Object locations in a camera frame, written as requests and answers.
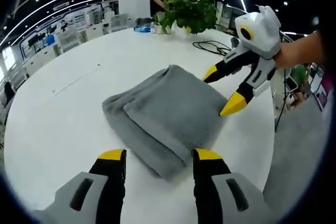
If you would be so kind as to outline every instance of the table surface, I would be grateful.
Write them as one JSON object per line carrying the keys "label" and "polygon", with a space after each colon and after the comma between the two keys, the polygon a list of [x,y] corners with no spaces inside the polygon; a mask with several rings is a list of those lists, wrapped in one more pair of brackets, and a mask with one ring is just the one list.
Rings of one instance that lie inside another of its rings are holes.
{"label": "table surface", "polygon": [[[46,208],[56,190],[87,172],[101,153],[126,148],[104,117],[102,101],[170,64],[202,78],[221,57],[191,42],[213,39],[230,46],[230,38],[216,30],[185,37],[127,29],[82,44],[38,70],[18,90],[5,132],[6,174],[23,205]],[[244,67],[211,85],[229,98],[249,72]],[[232,172],[263,190],[273,144],[269,88],[229,116],[213,150]],[[123,223],[197,223],[192,169],[179,182],[167,183],[128,151],[125,187]]]}

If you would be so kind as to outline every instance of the black cable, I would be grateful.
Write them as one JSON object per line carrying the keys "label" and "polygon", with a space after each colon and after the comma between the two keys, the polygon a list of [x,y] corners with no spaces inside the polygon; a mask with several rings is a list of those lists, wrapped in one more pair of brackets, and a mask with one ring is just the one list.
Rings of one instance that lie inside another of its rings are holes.
{"label": "black cable", "polygon": [[[204,45],[204,44],[214,46],[216,48],[216,51],[212,51],[212,50],[209,50],[209,49],[203,47],[202,45]],[[218,41],[215,41],[215,40],[194,42],[193,46],[198,48],[198,49],[205,50],[205,51],[208,51],[208,52],[212,52],[213,54],[217,54],[217,55],[223,55],[223,56],[226,56],[228,54],[228,52],[231,51],[231,49],[227,45],[225,45],[223,43],[220,43]]]}
{"label": "black cable", "polygon": [[279,122],[280,122],[283,110],[284,110],[285,105],[286,105],[287,96],[289,95],[289,93],[287,94],[287,91],[286,91],[286,70],[285,69],[283,70],[283,75],[284,75],[284,85],[283,85],[283,88],[285,89],[285,97],[283,99],[282,109],[281,109],[278,121],[277,121],[277,123],[275,125],[275,132],[277,132],[278,125],[279,125]]}

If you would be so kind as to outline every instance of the green object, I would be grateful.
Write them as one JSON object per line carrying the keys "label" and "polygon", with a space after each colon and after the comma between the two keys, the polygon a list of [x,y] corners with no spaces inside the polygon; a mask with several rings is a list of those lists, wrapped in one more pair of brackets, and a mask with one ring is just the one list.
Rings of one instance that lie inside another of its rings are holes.
{"label": "green object", "polygon": [[292,72],[290,73],[294,81],[298,85],[304,84],[304,81],[306,80],[306,68],[304,65],[298,65],[292,69]]}
{"label": "green object", "polygon": [[209,0],[165,0],[163,4],[166,11],[160,24],[164,33],[175,21],[179,28],[184,27],[192,34],[215,28],[217,8]]}

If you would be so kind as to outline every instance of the human arm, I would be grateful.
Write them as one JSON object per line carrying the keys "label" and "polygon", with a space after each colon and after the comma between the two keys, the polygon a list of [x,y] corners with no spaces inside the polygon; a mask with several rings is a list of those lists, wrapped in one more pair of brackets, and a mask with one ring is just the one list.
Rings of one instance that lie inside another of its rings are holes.
{"label": "human arm", "polygon": [[164,4],[161,0],[154,0],[158,5],[160,5],[162,8],[164,8]]}
{"label": "human arm", "polygon": [[292,68],[298,64],[324,61],[319,31],[290,43],[281,43],[281,50],[275,56],[278,68]]}

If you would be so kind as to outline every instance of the desk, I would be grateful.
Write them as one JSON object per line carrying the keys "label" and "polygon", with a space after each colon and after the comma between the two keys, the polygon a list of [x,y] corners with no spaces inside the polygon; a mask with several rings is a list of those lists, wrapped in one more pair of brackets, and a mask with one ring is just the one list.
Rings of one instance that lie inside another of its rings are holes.
{"label": "desk", "polygon": [[[192,41],[231,36],[209,30],[177,35],[135,33],[132,29],[82,44],[45,65],[18,90],[7,120],[5,168],[28,209],[44,209],[55,191],[103,152],[126,146],[110,129],[101,103],[126,91],[169,64],[202,78],[221,57],[199,50]],[[250,69],[212,83],[229,97]],[[231,115],[213,147],[233,172],[263,190],[274,144],[271,90]],[[127,153],[123,223],[197,223],[192,173],[179,184],[154,178],[132,152]]]}

